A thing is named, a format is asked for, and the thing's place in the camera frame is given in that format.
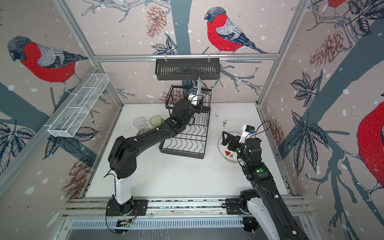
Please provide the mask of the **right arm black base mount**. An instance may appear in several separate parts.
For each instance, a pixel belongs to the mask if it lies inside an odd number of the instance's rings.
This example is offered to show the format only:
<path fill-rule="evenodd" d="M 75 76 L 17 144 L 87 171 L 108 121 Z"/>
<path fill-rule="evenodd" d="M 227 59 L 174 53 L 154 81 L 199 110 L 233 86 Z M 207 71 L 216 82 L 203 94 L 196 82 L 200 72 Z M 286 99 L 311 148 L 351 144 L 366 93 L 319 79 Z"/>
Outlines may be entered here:
<path fill-rule="evenodd" d="M 244 190 L 240 192 L 238 198 L 225 199 L 225 203 L 221 205 L 221 208 L 226 209 L 228 215 L 250 215 L 248 203 L 251 199 L 259 197 L 260 195 L 255 189 Z"/>

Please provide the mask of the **green glass tumbler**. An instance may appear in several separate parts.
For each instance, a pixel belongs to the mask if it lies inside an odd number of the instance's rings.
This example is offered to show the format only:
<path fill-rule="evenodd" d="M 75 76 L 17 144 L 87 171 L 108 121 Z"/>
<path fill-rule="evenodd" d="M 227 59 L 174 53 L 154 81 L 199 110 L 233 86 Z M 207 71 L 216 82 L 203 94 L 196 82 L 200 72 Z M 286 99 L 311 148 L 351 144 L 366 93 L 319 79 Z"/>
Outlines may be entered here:
<path fill-rule="evenodd" d="M 163 122 L 163 118 L 161 116 L 152 116 L 150 118 L 150 125 L 152 128 L 157 128 L 159 127 Z"/>

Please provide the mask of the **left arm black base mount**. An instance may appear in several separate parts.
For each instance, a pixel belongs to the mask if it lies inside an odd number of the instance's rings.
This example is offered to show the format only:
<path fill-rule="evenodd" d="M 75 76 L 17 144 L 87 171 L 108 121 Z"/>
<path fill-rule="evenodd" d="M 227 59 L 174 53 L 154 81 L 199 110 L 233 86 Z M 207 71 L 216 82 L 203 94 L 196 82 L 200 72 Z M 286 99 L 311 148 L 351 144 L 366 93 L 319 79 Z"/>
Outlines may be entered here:
<path fill-rule="evenodd" d="M 123 217 L 123 216 L 145 216 L 148 200 L 135 200 L 129 199 L 126 203 L 120 205 L 115 197 L 107 203 L 106 216 L 107 217 Z"/>

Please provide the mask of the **white patterned plate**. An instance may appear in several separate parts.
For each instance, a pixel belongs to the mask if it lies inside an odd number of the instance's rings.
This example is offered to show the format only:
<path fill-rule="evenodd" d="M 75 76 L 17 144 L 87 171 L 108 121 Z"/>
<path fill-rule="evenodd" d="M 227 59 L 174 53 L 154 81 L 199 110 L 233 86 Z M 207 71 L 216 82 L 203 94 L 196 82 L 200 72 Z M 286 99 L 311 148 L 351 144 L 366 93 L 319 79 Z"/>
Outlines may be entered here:
<path fill-rule="evenodd" d="M 244 143 L 240 143 L 241 134 L 236 132 L 222 132 L 218 140 L 218 149 L 223 158 L 231 163 L 240 163 L 240 155 L 244 150 Z"/>

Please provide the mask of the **pink floral bowl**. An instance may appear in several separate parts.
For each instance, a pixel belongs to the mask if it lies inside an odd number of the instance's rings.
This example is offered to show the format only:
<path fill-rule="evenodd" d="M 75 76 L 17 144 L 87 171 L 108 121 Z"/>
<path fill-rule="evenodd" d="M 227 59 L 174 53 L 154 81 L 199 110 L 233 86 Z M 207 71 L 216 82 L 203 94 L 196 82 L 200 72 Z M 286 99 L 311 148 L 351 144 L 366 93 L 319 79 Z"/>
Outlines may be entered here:
<path fill-rule="evenodd" d="M 146 132 L 148 132 L 148 131 L 150 131 L 151 129 L 141 129 L 141 130 L 139 130 L 138 132 L 137 132 L 137 136 L 138 135 L 141 135 L 141 134 L 144 134 L 144 133 L 146 133 Z"/>

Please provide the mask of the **pale green plate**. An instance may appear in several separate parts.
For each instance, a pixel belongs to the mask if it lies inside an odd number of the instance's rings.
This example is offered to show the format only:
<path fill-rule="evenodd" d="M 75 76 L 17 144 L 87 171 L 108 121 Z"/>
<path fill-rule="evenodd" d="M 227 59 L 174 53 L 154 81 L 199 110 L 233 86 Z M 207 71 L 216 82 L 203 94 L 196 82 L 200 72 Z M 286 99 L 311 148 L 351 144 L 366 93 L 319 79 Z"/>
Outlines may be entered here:
<path fill-rule="evenodd" d="M 197 95 L 199 95 L 199 101 L 202 97 L 202 94 L 201 94 L 201 90 L 202 90 L 202 79 L 201 77 L 198 77 L 198 85 L 197 85 L 197 88 L 198 88 L 198 91 L 197 91 Z"/>

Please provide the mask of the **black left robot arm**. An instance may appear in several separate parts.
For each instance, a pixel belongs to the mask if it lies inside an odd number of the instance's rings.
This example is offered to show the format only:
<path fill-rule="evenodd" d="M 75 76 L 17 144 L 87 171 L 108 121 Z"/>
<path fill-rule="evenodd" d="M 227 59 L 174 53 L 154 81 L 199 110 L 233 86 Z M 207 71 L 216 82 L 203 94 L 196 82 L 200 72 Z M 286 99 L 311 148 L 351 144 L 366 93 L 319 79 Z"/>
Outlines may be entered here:
<path fill-rule="evenodd" d="M 110 170 L 115 176 L 114 200 L 118 206 L 130 205 L 132 200 L 131 175 L 137 169 L 137 157 L 148 148 L 173 138 L 184 131 L 195 114 L 202 111 L 201 100 L 196 97 L 178 101 L 173 111 L 160 126 L 143 134 L 125 138 L 118 137 L 108 156 Z"/>

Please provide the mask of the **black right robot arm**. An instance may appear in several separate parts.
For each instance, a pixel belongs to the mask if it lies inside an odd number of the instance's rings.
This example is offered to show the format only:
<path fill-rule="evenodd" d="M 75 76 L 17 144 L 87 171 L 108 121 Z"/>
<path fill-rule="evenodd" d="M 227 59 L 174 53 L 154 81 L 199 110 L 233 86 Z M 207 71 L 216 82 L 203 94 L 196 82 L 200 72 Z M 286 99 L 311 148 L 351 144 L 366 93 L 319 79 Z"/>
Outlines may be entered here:
<path fill-rule="evenodd" d="M 237 160 L 244 162 L 242 171 L 252 185 L 240 193 L 240 210 L 256 219 L 269 240 L 307 240 L 282 199 L 272 173 L 262 162 L 262 140 L 242 140 L 227 132 L 222 132 L 222 138 L 222 145 L 235 151 Z"/>

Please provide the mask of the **clear plastic cup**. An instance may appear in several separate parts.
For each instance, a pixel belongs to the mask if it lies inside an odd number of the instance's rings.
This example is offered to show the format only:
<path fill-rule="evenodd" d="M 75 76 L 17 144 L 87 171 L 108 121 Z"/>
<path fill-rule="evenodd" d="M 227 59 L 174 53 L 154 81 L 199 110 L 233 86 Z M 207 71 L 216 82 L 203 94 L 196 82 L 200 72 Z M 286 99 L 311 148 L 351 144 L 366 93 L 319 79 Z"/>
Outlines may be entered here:
<path fill-rule="evenodd" d="M 148 123 L 144 117 L 138 117 L 133 121 L 133 125 L 135 128 L 140 131 L 140 130 L 145 130 L 148 128 Z"/>

